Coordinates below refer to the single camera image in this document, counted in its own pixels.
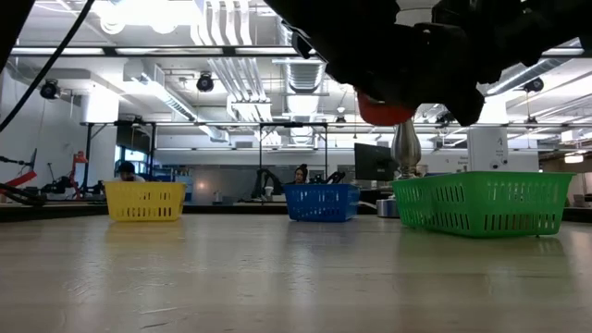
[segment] ceiling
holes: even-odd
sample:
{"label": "ceiling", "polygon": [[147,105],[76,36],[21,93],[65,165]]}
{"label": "ceiling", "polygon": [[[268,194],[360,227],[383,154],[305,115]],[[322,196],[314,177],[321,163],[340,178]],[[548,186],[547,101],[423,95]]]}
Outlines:
{"label": "ceiling", "polygon": [[[192,0],[170,0],[174,3],[192,3]],[[106,0],[96,2],[100,6],[107,5]],[[403,9],[425,8],[432,6],[435,1],[399,1]],[[76,11],[83,6],[83,1],[61,1],[48,0],[37,1],[24,29],[19,37],[20,45],[56,45],[68,31],[76,17]],[[259,45],[277,45],[280,43],[278,36],[277,17],[270,12],[263,0],[249,1],[250,7],[250,34],[253,43]],[[224,31],[225,12],[222,12],[221,29]],[[425,9],[406,10],[399,14],[398,22],[412,25],[420,21],[430,20],[430,12]],[[155,32],[149,26],[126,26],[118,34],[107,34],[103,32],[100,23],[100,16],[92,12],[86,19],[85,24],[80,28],[74,37],[72,45],[118,45],[118,46],[157,46],[157,45],[194,45],[189,25],[179,25],[174,31],[168,34]],[[43,58],[21,58],[28,67],[40,68],[45,59]],[[123,79],[123,65],[128,59],[125,58],[62,58],[55,64],[55,68],[83,68],[95,75],[107,80],[110,85],[117,87],[121,93],[120,113],[131,113],[142,115],[147,120],[166,121],[171,119],[171,110],[161,103],[154,96],[134,89],[133,85]],[[195,83],[200,72],[212,71],[205,58],[146,58],[144,63],[147,66],[158,65],[166,74],[167,88],[175,91],[189,105],[191,105],[201,118],[212,121],[231,121],[225,111],[228,93],[224,87],[215,80],[215,88],[212,92],[198,92]],[[286,115],[285,103],[286,85],[282,68],[272,63],[271,58],[259,58],[256,60],[265,92],[270,98],[271,114],[277,119]],[[506,73],[519,72],[523,68],[511,68]],[[540,78],[545,82],[545,89],[536,94],[531,94],[526,100],[523,92],[508,92],[503,94],[501,99],[506,101],[509,120],[512,122],[523,122],[529,114],[540,115],[545,120],[542,122],[569,122],[577,120],[592,122],[592,100],[588,102],[586,97],[592,86],[592,60],[575,59],[543,74]],[[352,88],[341,85],[329,77],[325,77],[318,94],[318,109],[315,118],[334,121],[338,114],[338,107],[344,107],[343,115],[349,122],[362,121],[355,115],[355,101]],[[552,116],[545,115],[562,106],[565,109],[552,113]],[[423,105],[418,111],[416,122],[434,122],[435,115],[441,112],[441,108],[432,105]],[[177,130],[179,133],[199,133],[198,129],[168,129]],[[561,132],[560,129],[551,129],[545,132],[547,136],[553,136]]]}

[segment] wooden table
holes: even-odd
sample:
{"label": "wooden table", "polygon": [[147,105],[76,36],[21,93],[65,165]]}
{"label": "wooden table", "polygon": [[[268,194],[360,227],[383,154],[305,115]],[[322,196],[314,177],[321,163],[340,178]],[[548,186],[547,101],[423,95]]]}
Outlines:
{"label": "wooden table", "polygon": [[361,217],[0,225],[0,331],[592,332],[592,227],[470,240]]}

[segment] plastic basket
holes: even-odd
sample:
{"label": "plastic basket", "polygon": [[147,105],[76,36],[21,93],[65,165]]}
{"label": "plastic basket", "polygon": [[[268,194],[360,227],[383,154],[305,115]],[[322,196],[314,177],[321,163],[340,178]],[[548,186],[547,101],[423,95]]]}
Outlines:
{"label": "plastic basket", "polygon": [[465,172],[393,181],[401,222],[469,237],[559,232],[574,174]]}
{"label": "plastic basket", "polygon": [[175,221],[183,211],[185,184],[109,181],[105,192],[116,221]]}
{"label": "plastic basket", "polygon": [[360,189],[350,184],[284,186],[290,219],[345,222],[358,212]]}

